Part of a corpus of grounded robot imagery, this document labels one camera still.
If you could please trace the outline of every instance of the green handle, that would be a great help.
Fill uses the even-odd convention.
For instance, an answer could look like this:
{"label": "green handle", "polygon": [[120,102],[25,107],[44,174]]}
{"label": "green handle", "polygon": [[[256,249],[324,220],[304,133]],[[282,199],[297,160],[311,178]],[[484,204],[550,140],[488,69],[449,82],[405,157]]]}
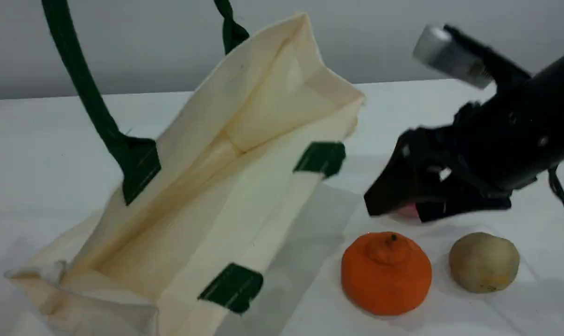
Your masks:
{"label": "green handle", "polygon": [[67,0],[42,0],[49,31],[92,123],[122,173],[122,192],[129,205],[161,170],[151,139],[132,138],[118,130],[85,62]]}

